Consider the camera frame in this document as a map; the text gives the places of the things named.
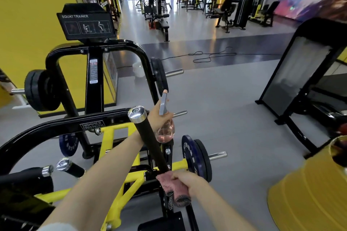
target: yellow bin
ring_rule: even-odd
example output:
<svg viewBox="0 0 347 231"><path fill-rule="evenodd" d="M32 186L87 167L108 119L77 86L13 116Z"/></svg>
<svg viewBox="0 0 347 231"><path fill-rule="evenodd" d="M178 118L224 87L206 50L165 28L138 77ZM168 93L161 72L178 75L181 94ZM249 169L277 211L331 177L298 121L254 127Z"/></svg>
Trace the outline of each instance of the yellow bin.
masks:
<svg viewBox="0 0 347 231"><path fill-rule="evenodd" d="M270 188L267 203L280 231L347 230L347 175L332 159L336 139Z"/></svg>

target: gym floor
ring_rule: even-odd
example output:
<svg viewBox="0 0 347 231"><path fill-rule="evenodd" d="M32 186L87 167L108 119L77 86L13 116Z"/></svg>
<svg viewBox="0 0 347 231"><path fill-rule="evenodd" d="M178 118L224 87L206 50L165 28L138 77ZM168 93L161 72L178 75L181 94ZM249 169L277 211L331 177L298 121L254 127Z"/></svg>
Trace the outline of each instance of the gym floor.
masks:
<svg viewBox="0 0 347 231"><path fill-rule="evenodd" d="M254 100L260 97L298 24L275 19L272 28L263 28L248 22L246 30L230 29L227 34L223 29L215 28L217 20L206 19L202 11L186 12L184 8L178 8L176 0L168 2L172 6L167 19L170 42L164 42L159 30L149 30L148 22L135 7L136 0L123 0L119 37L142 45L149 57L164 59L196 51L216 53L226 50L223 53L228 53L212 55L222 57L211 58L211 61L199 60L207 61L204 63L194 63L193 59L208 55L163 61L166 71L185 70L183 75L168 78L168 109L172 112L188 111L187 115L174 120L173 161L182 159L181 137L185 134L200 139L209 154L227 151L227 158L211 162L211 185L258 230L278 230L267 208L267 190L302 165L306 149L285 125L276 125L270 111ZM119 68L118 97L117 107L109 109L134 105L151 109L153 102L146 80L135 78L132 67L128 67L136 61L135 55L120 52L114 57ZM13 105L0 109L1 143L36 124L63 117L40 119L34 110L13 110ZM308 117L293 115L293 120L317 145L327 140L316 122ZM119 131L115 138L124 137L125 133ZM102 136L88 135L91 142L101 141ZM13 172L56 164L61 158L58 140L51 139L26 154ZM92 159L82 158L81 148L77 149L72 160L86 169L92 165ZM53 181L54 189L61 190L74 185L76 179L55 172ZM193 201L193 208L199 229L214 230L196 201ZM140 223L160 216L158 194L135 198L123 209L122 225L118 230L136 230ZM183 217L186 230L190 230L185 211Z"/></svg>

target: dark floor strip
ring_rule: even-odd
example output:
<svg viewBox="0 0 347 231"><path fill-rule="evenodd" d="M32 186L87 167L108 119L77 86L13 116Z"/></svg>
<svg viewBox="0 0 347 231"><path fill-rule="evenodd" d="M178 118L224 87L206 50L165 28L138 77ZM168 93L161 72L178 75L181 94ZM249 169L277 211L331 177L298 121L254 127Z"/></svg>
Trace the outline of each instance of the dark floor strip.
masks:
<svg viewBox="0 0 347 231"><path fill-rule="evenodd" d="M149 58L158 57L165 59L163 60L165 71L172 71L179 68L188 70L279 59L292 36L292 33L286 33L209 40L176 41L144 44L142 48ZM201 59L208 57L208 55L198 55L200 53L220 52L226 53L226 55L210 55L212 57L211 59ZM117 51L114 52L114 58L118 68L118 77L134 75L131 66L134 62L138 61L134 53L129 51Z"/></svg>

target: hand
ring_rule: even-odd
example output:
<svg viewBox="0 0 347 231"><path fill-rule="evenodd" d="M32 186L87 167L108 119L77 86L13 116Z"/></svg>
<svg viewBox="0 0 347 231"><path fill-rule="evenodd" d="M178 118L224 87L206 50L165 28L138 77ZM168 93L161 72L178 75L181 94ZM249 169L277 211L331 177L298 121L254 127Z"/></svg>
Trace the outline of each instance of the hand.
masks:
<svg viewBox="0 0 347 231"><path fill-rule="evenodd" d="M195 197L197 191L203 187L203 185L208 185L208 182L204 178L189 171L174 171L172 179L179 179L184 183L188 187L191 197Z"/></svg>
<svg viewBox="0 0 347 231"><path fill-rule="evenodd" d="M148 120L154 132L158 131L164 125L164 123L172 119L174 115L171 112L167 112L164 115L159 115L159 109L160 100L157 102L157 104L153 107L153 109L150 111L150 114L148 115Z"/></svg>

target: footplate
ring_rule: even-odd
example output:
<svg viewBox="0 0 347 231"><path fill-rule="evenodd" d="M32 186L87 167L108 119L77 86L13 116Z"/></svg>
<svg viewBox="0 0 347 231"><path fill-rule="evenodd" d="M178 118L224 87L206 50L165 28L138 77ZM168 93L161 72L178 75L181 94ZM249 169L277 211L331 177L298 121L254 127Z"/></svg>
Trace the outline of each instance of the footplate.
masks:
<svg viewBox="0 0 347 231"><path fill-rule="evenodd" d="M142 223L137 231L185 231L181 212L174 213L171 217L161 217Z"/></svg>

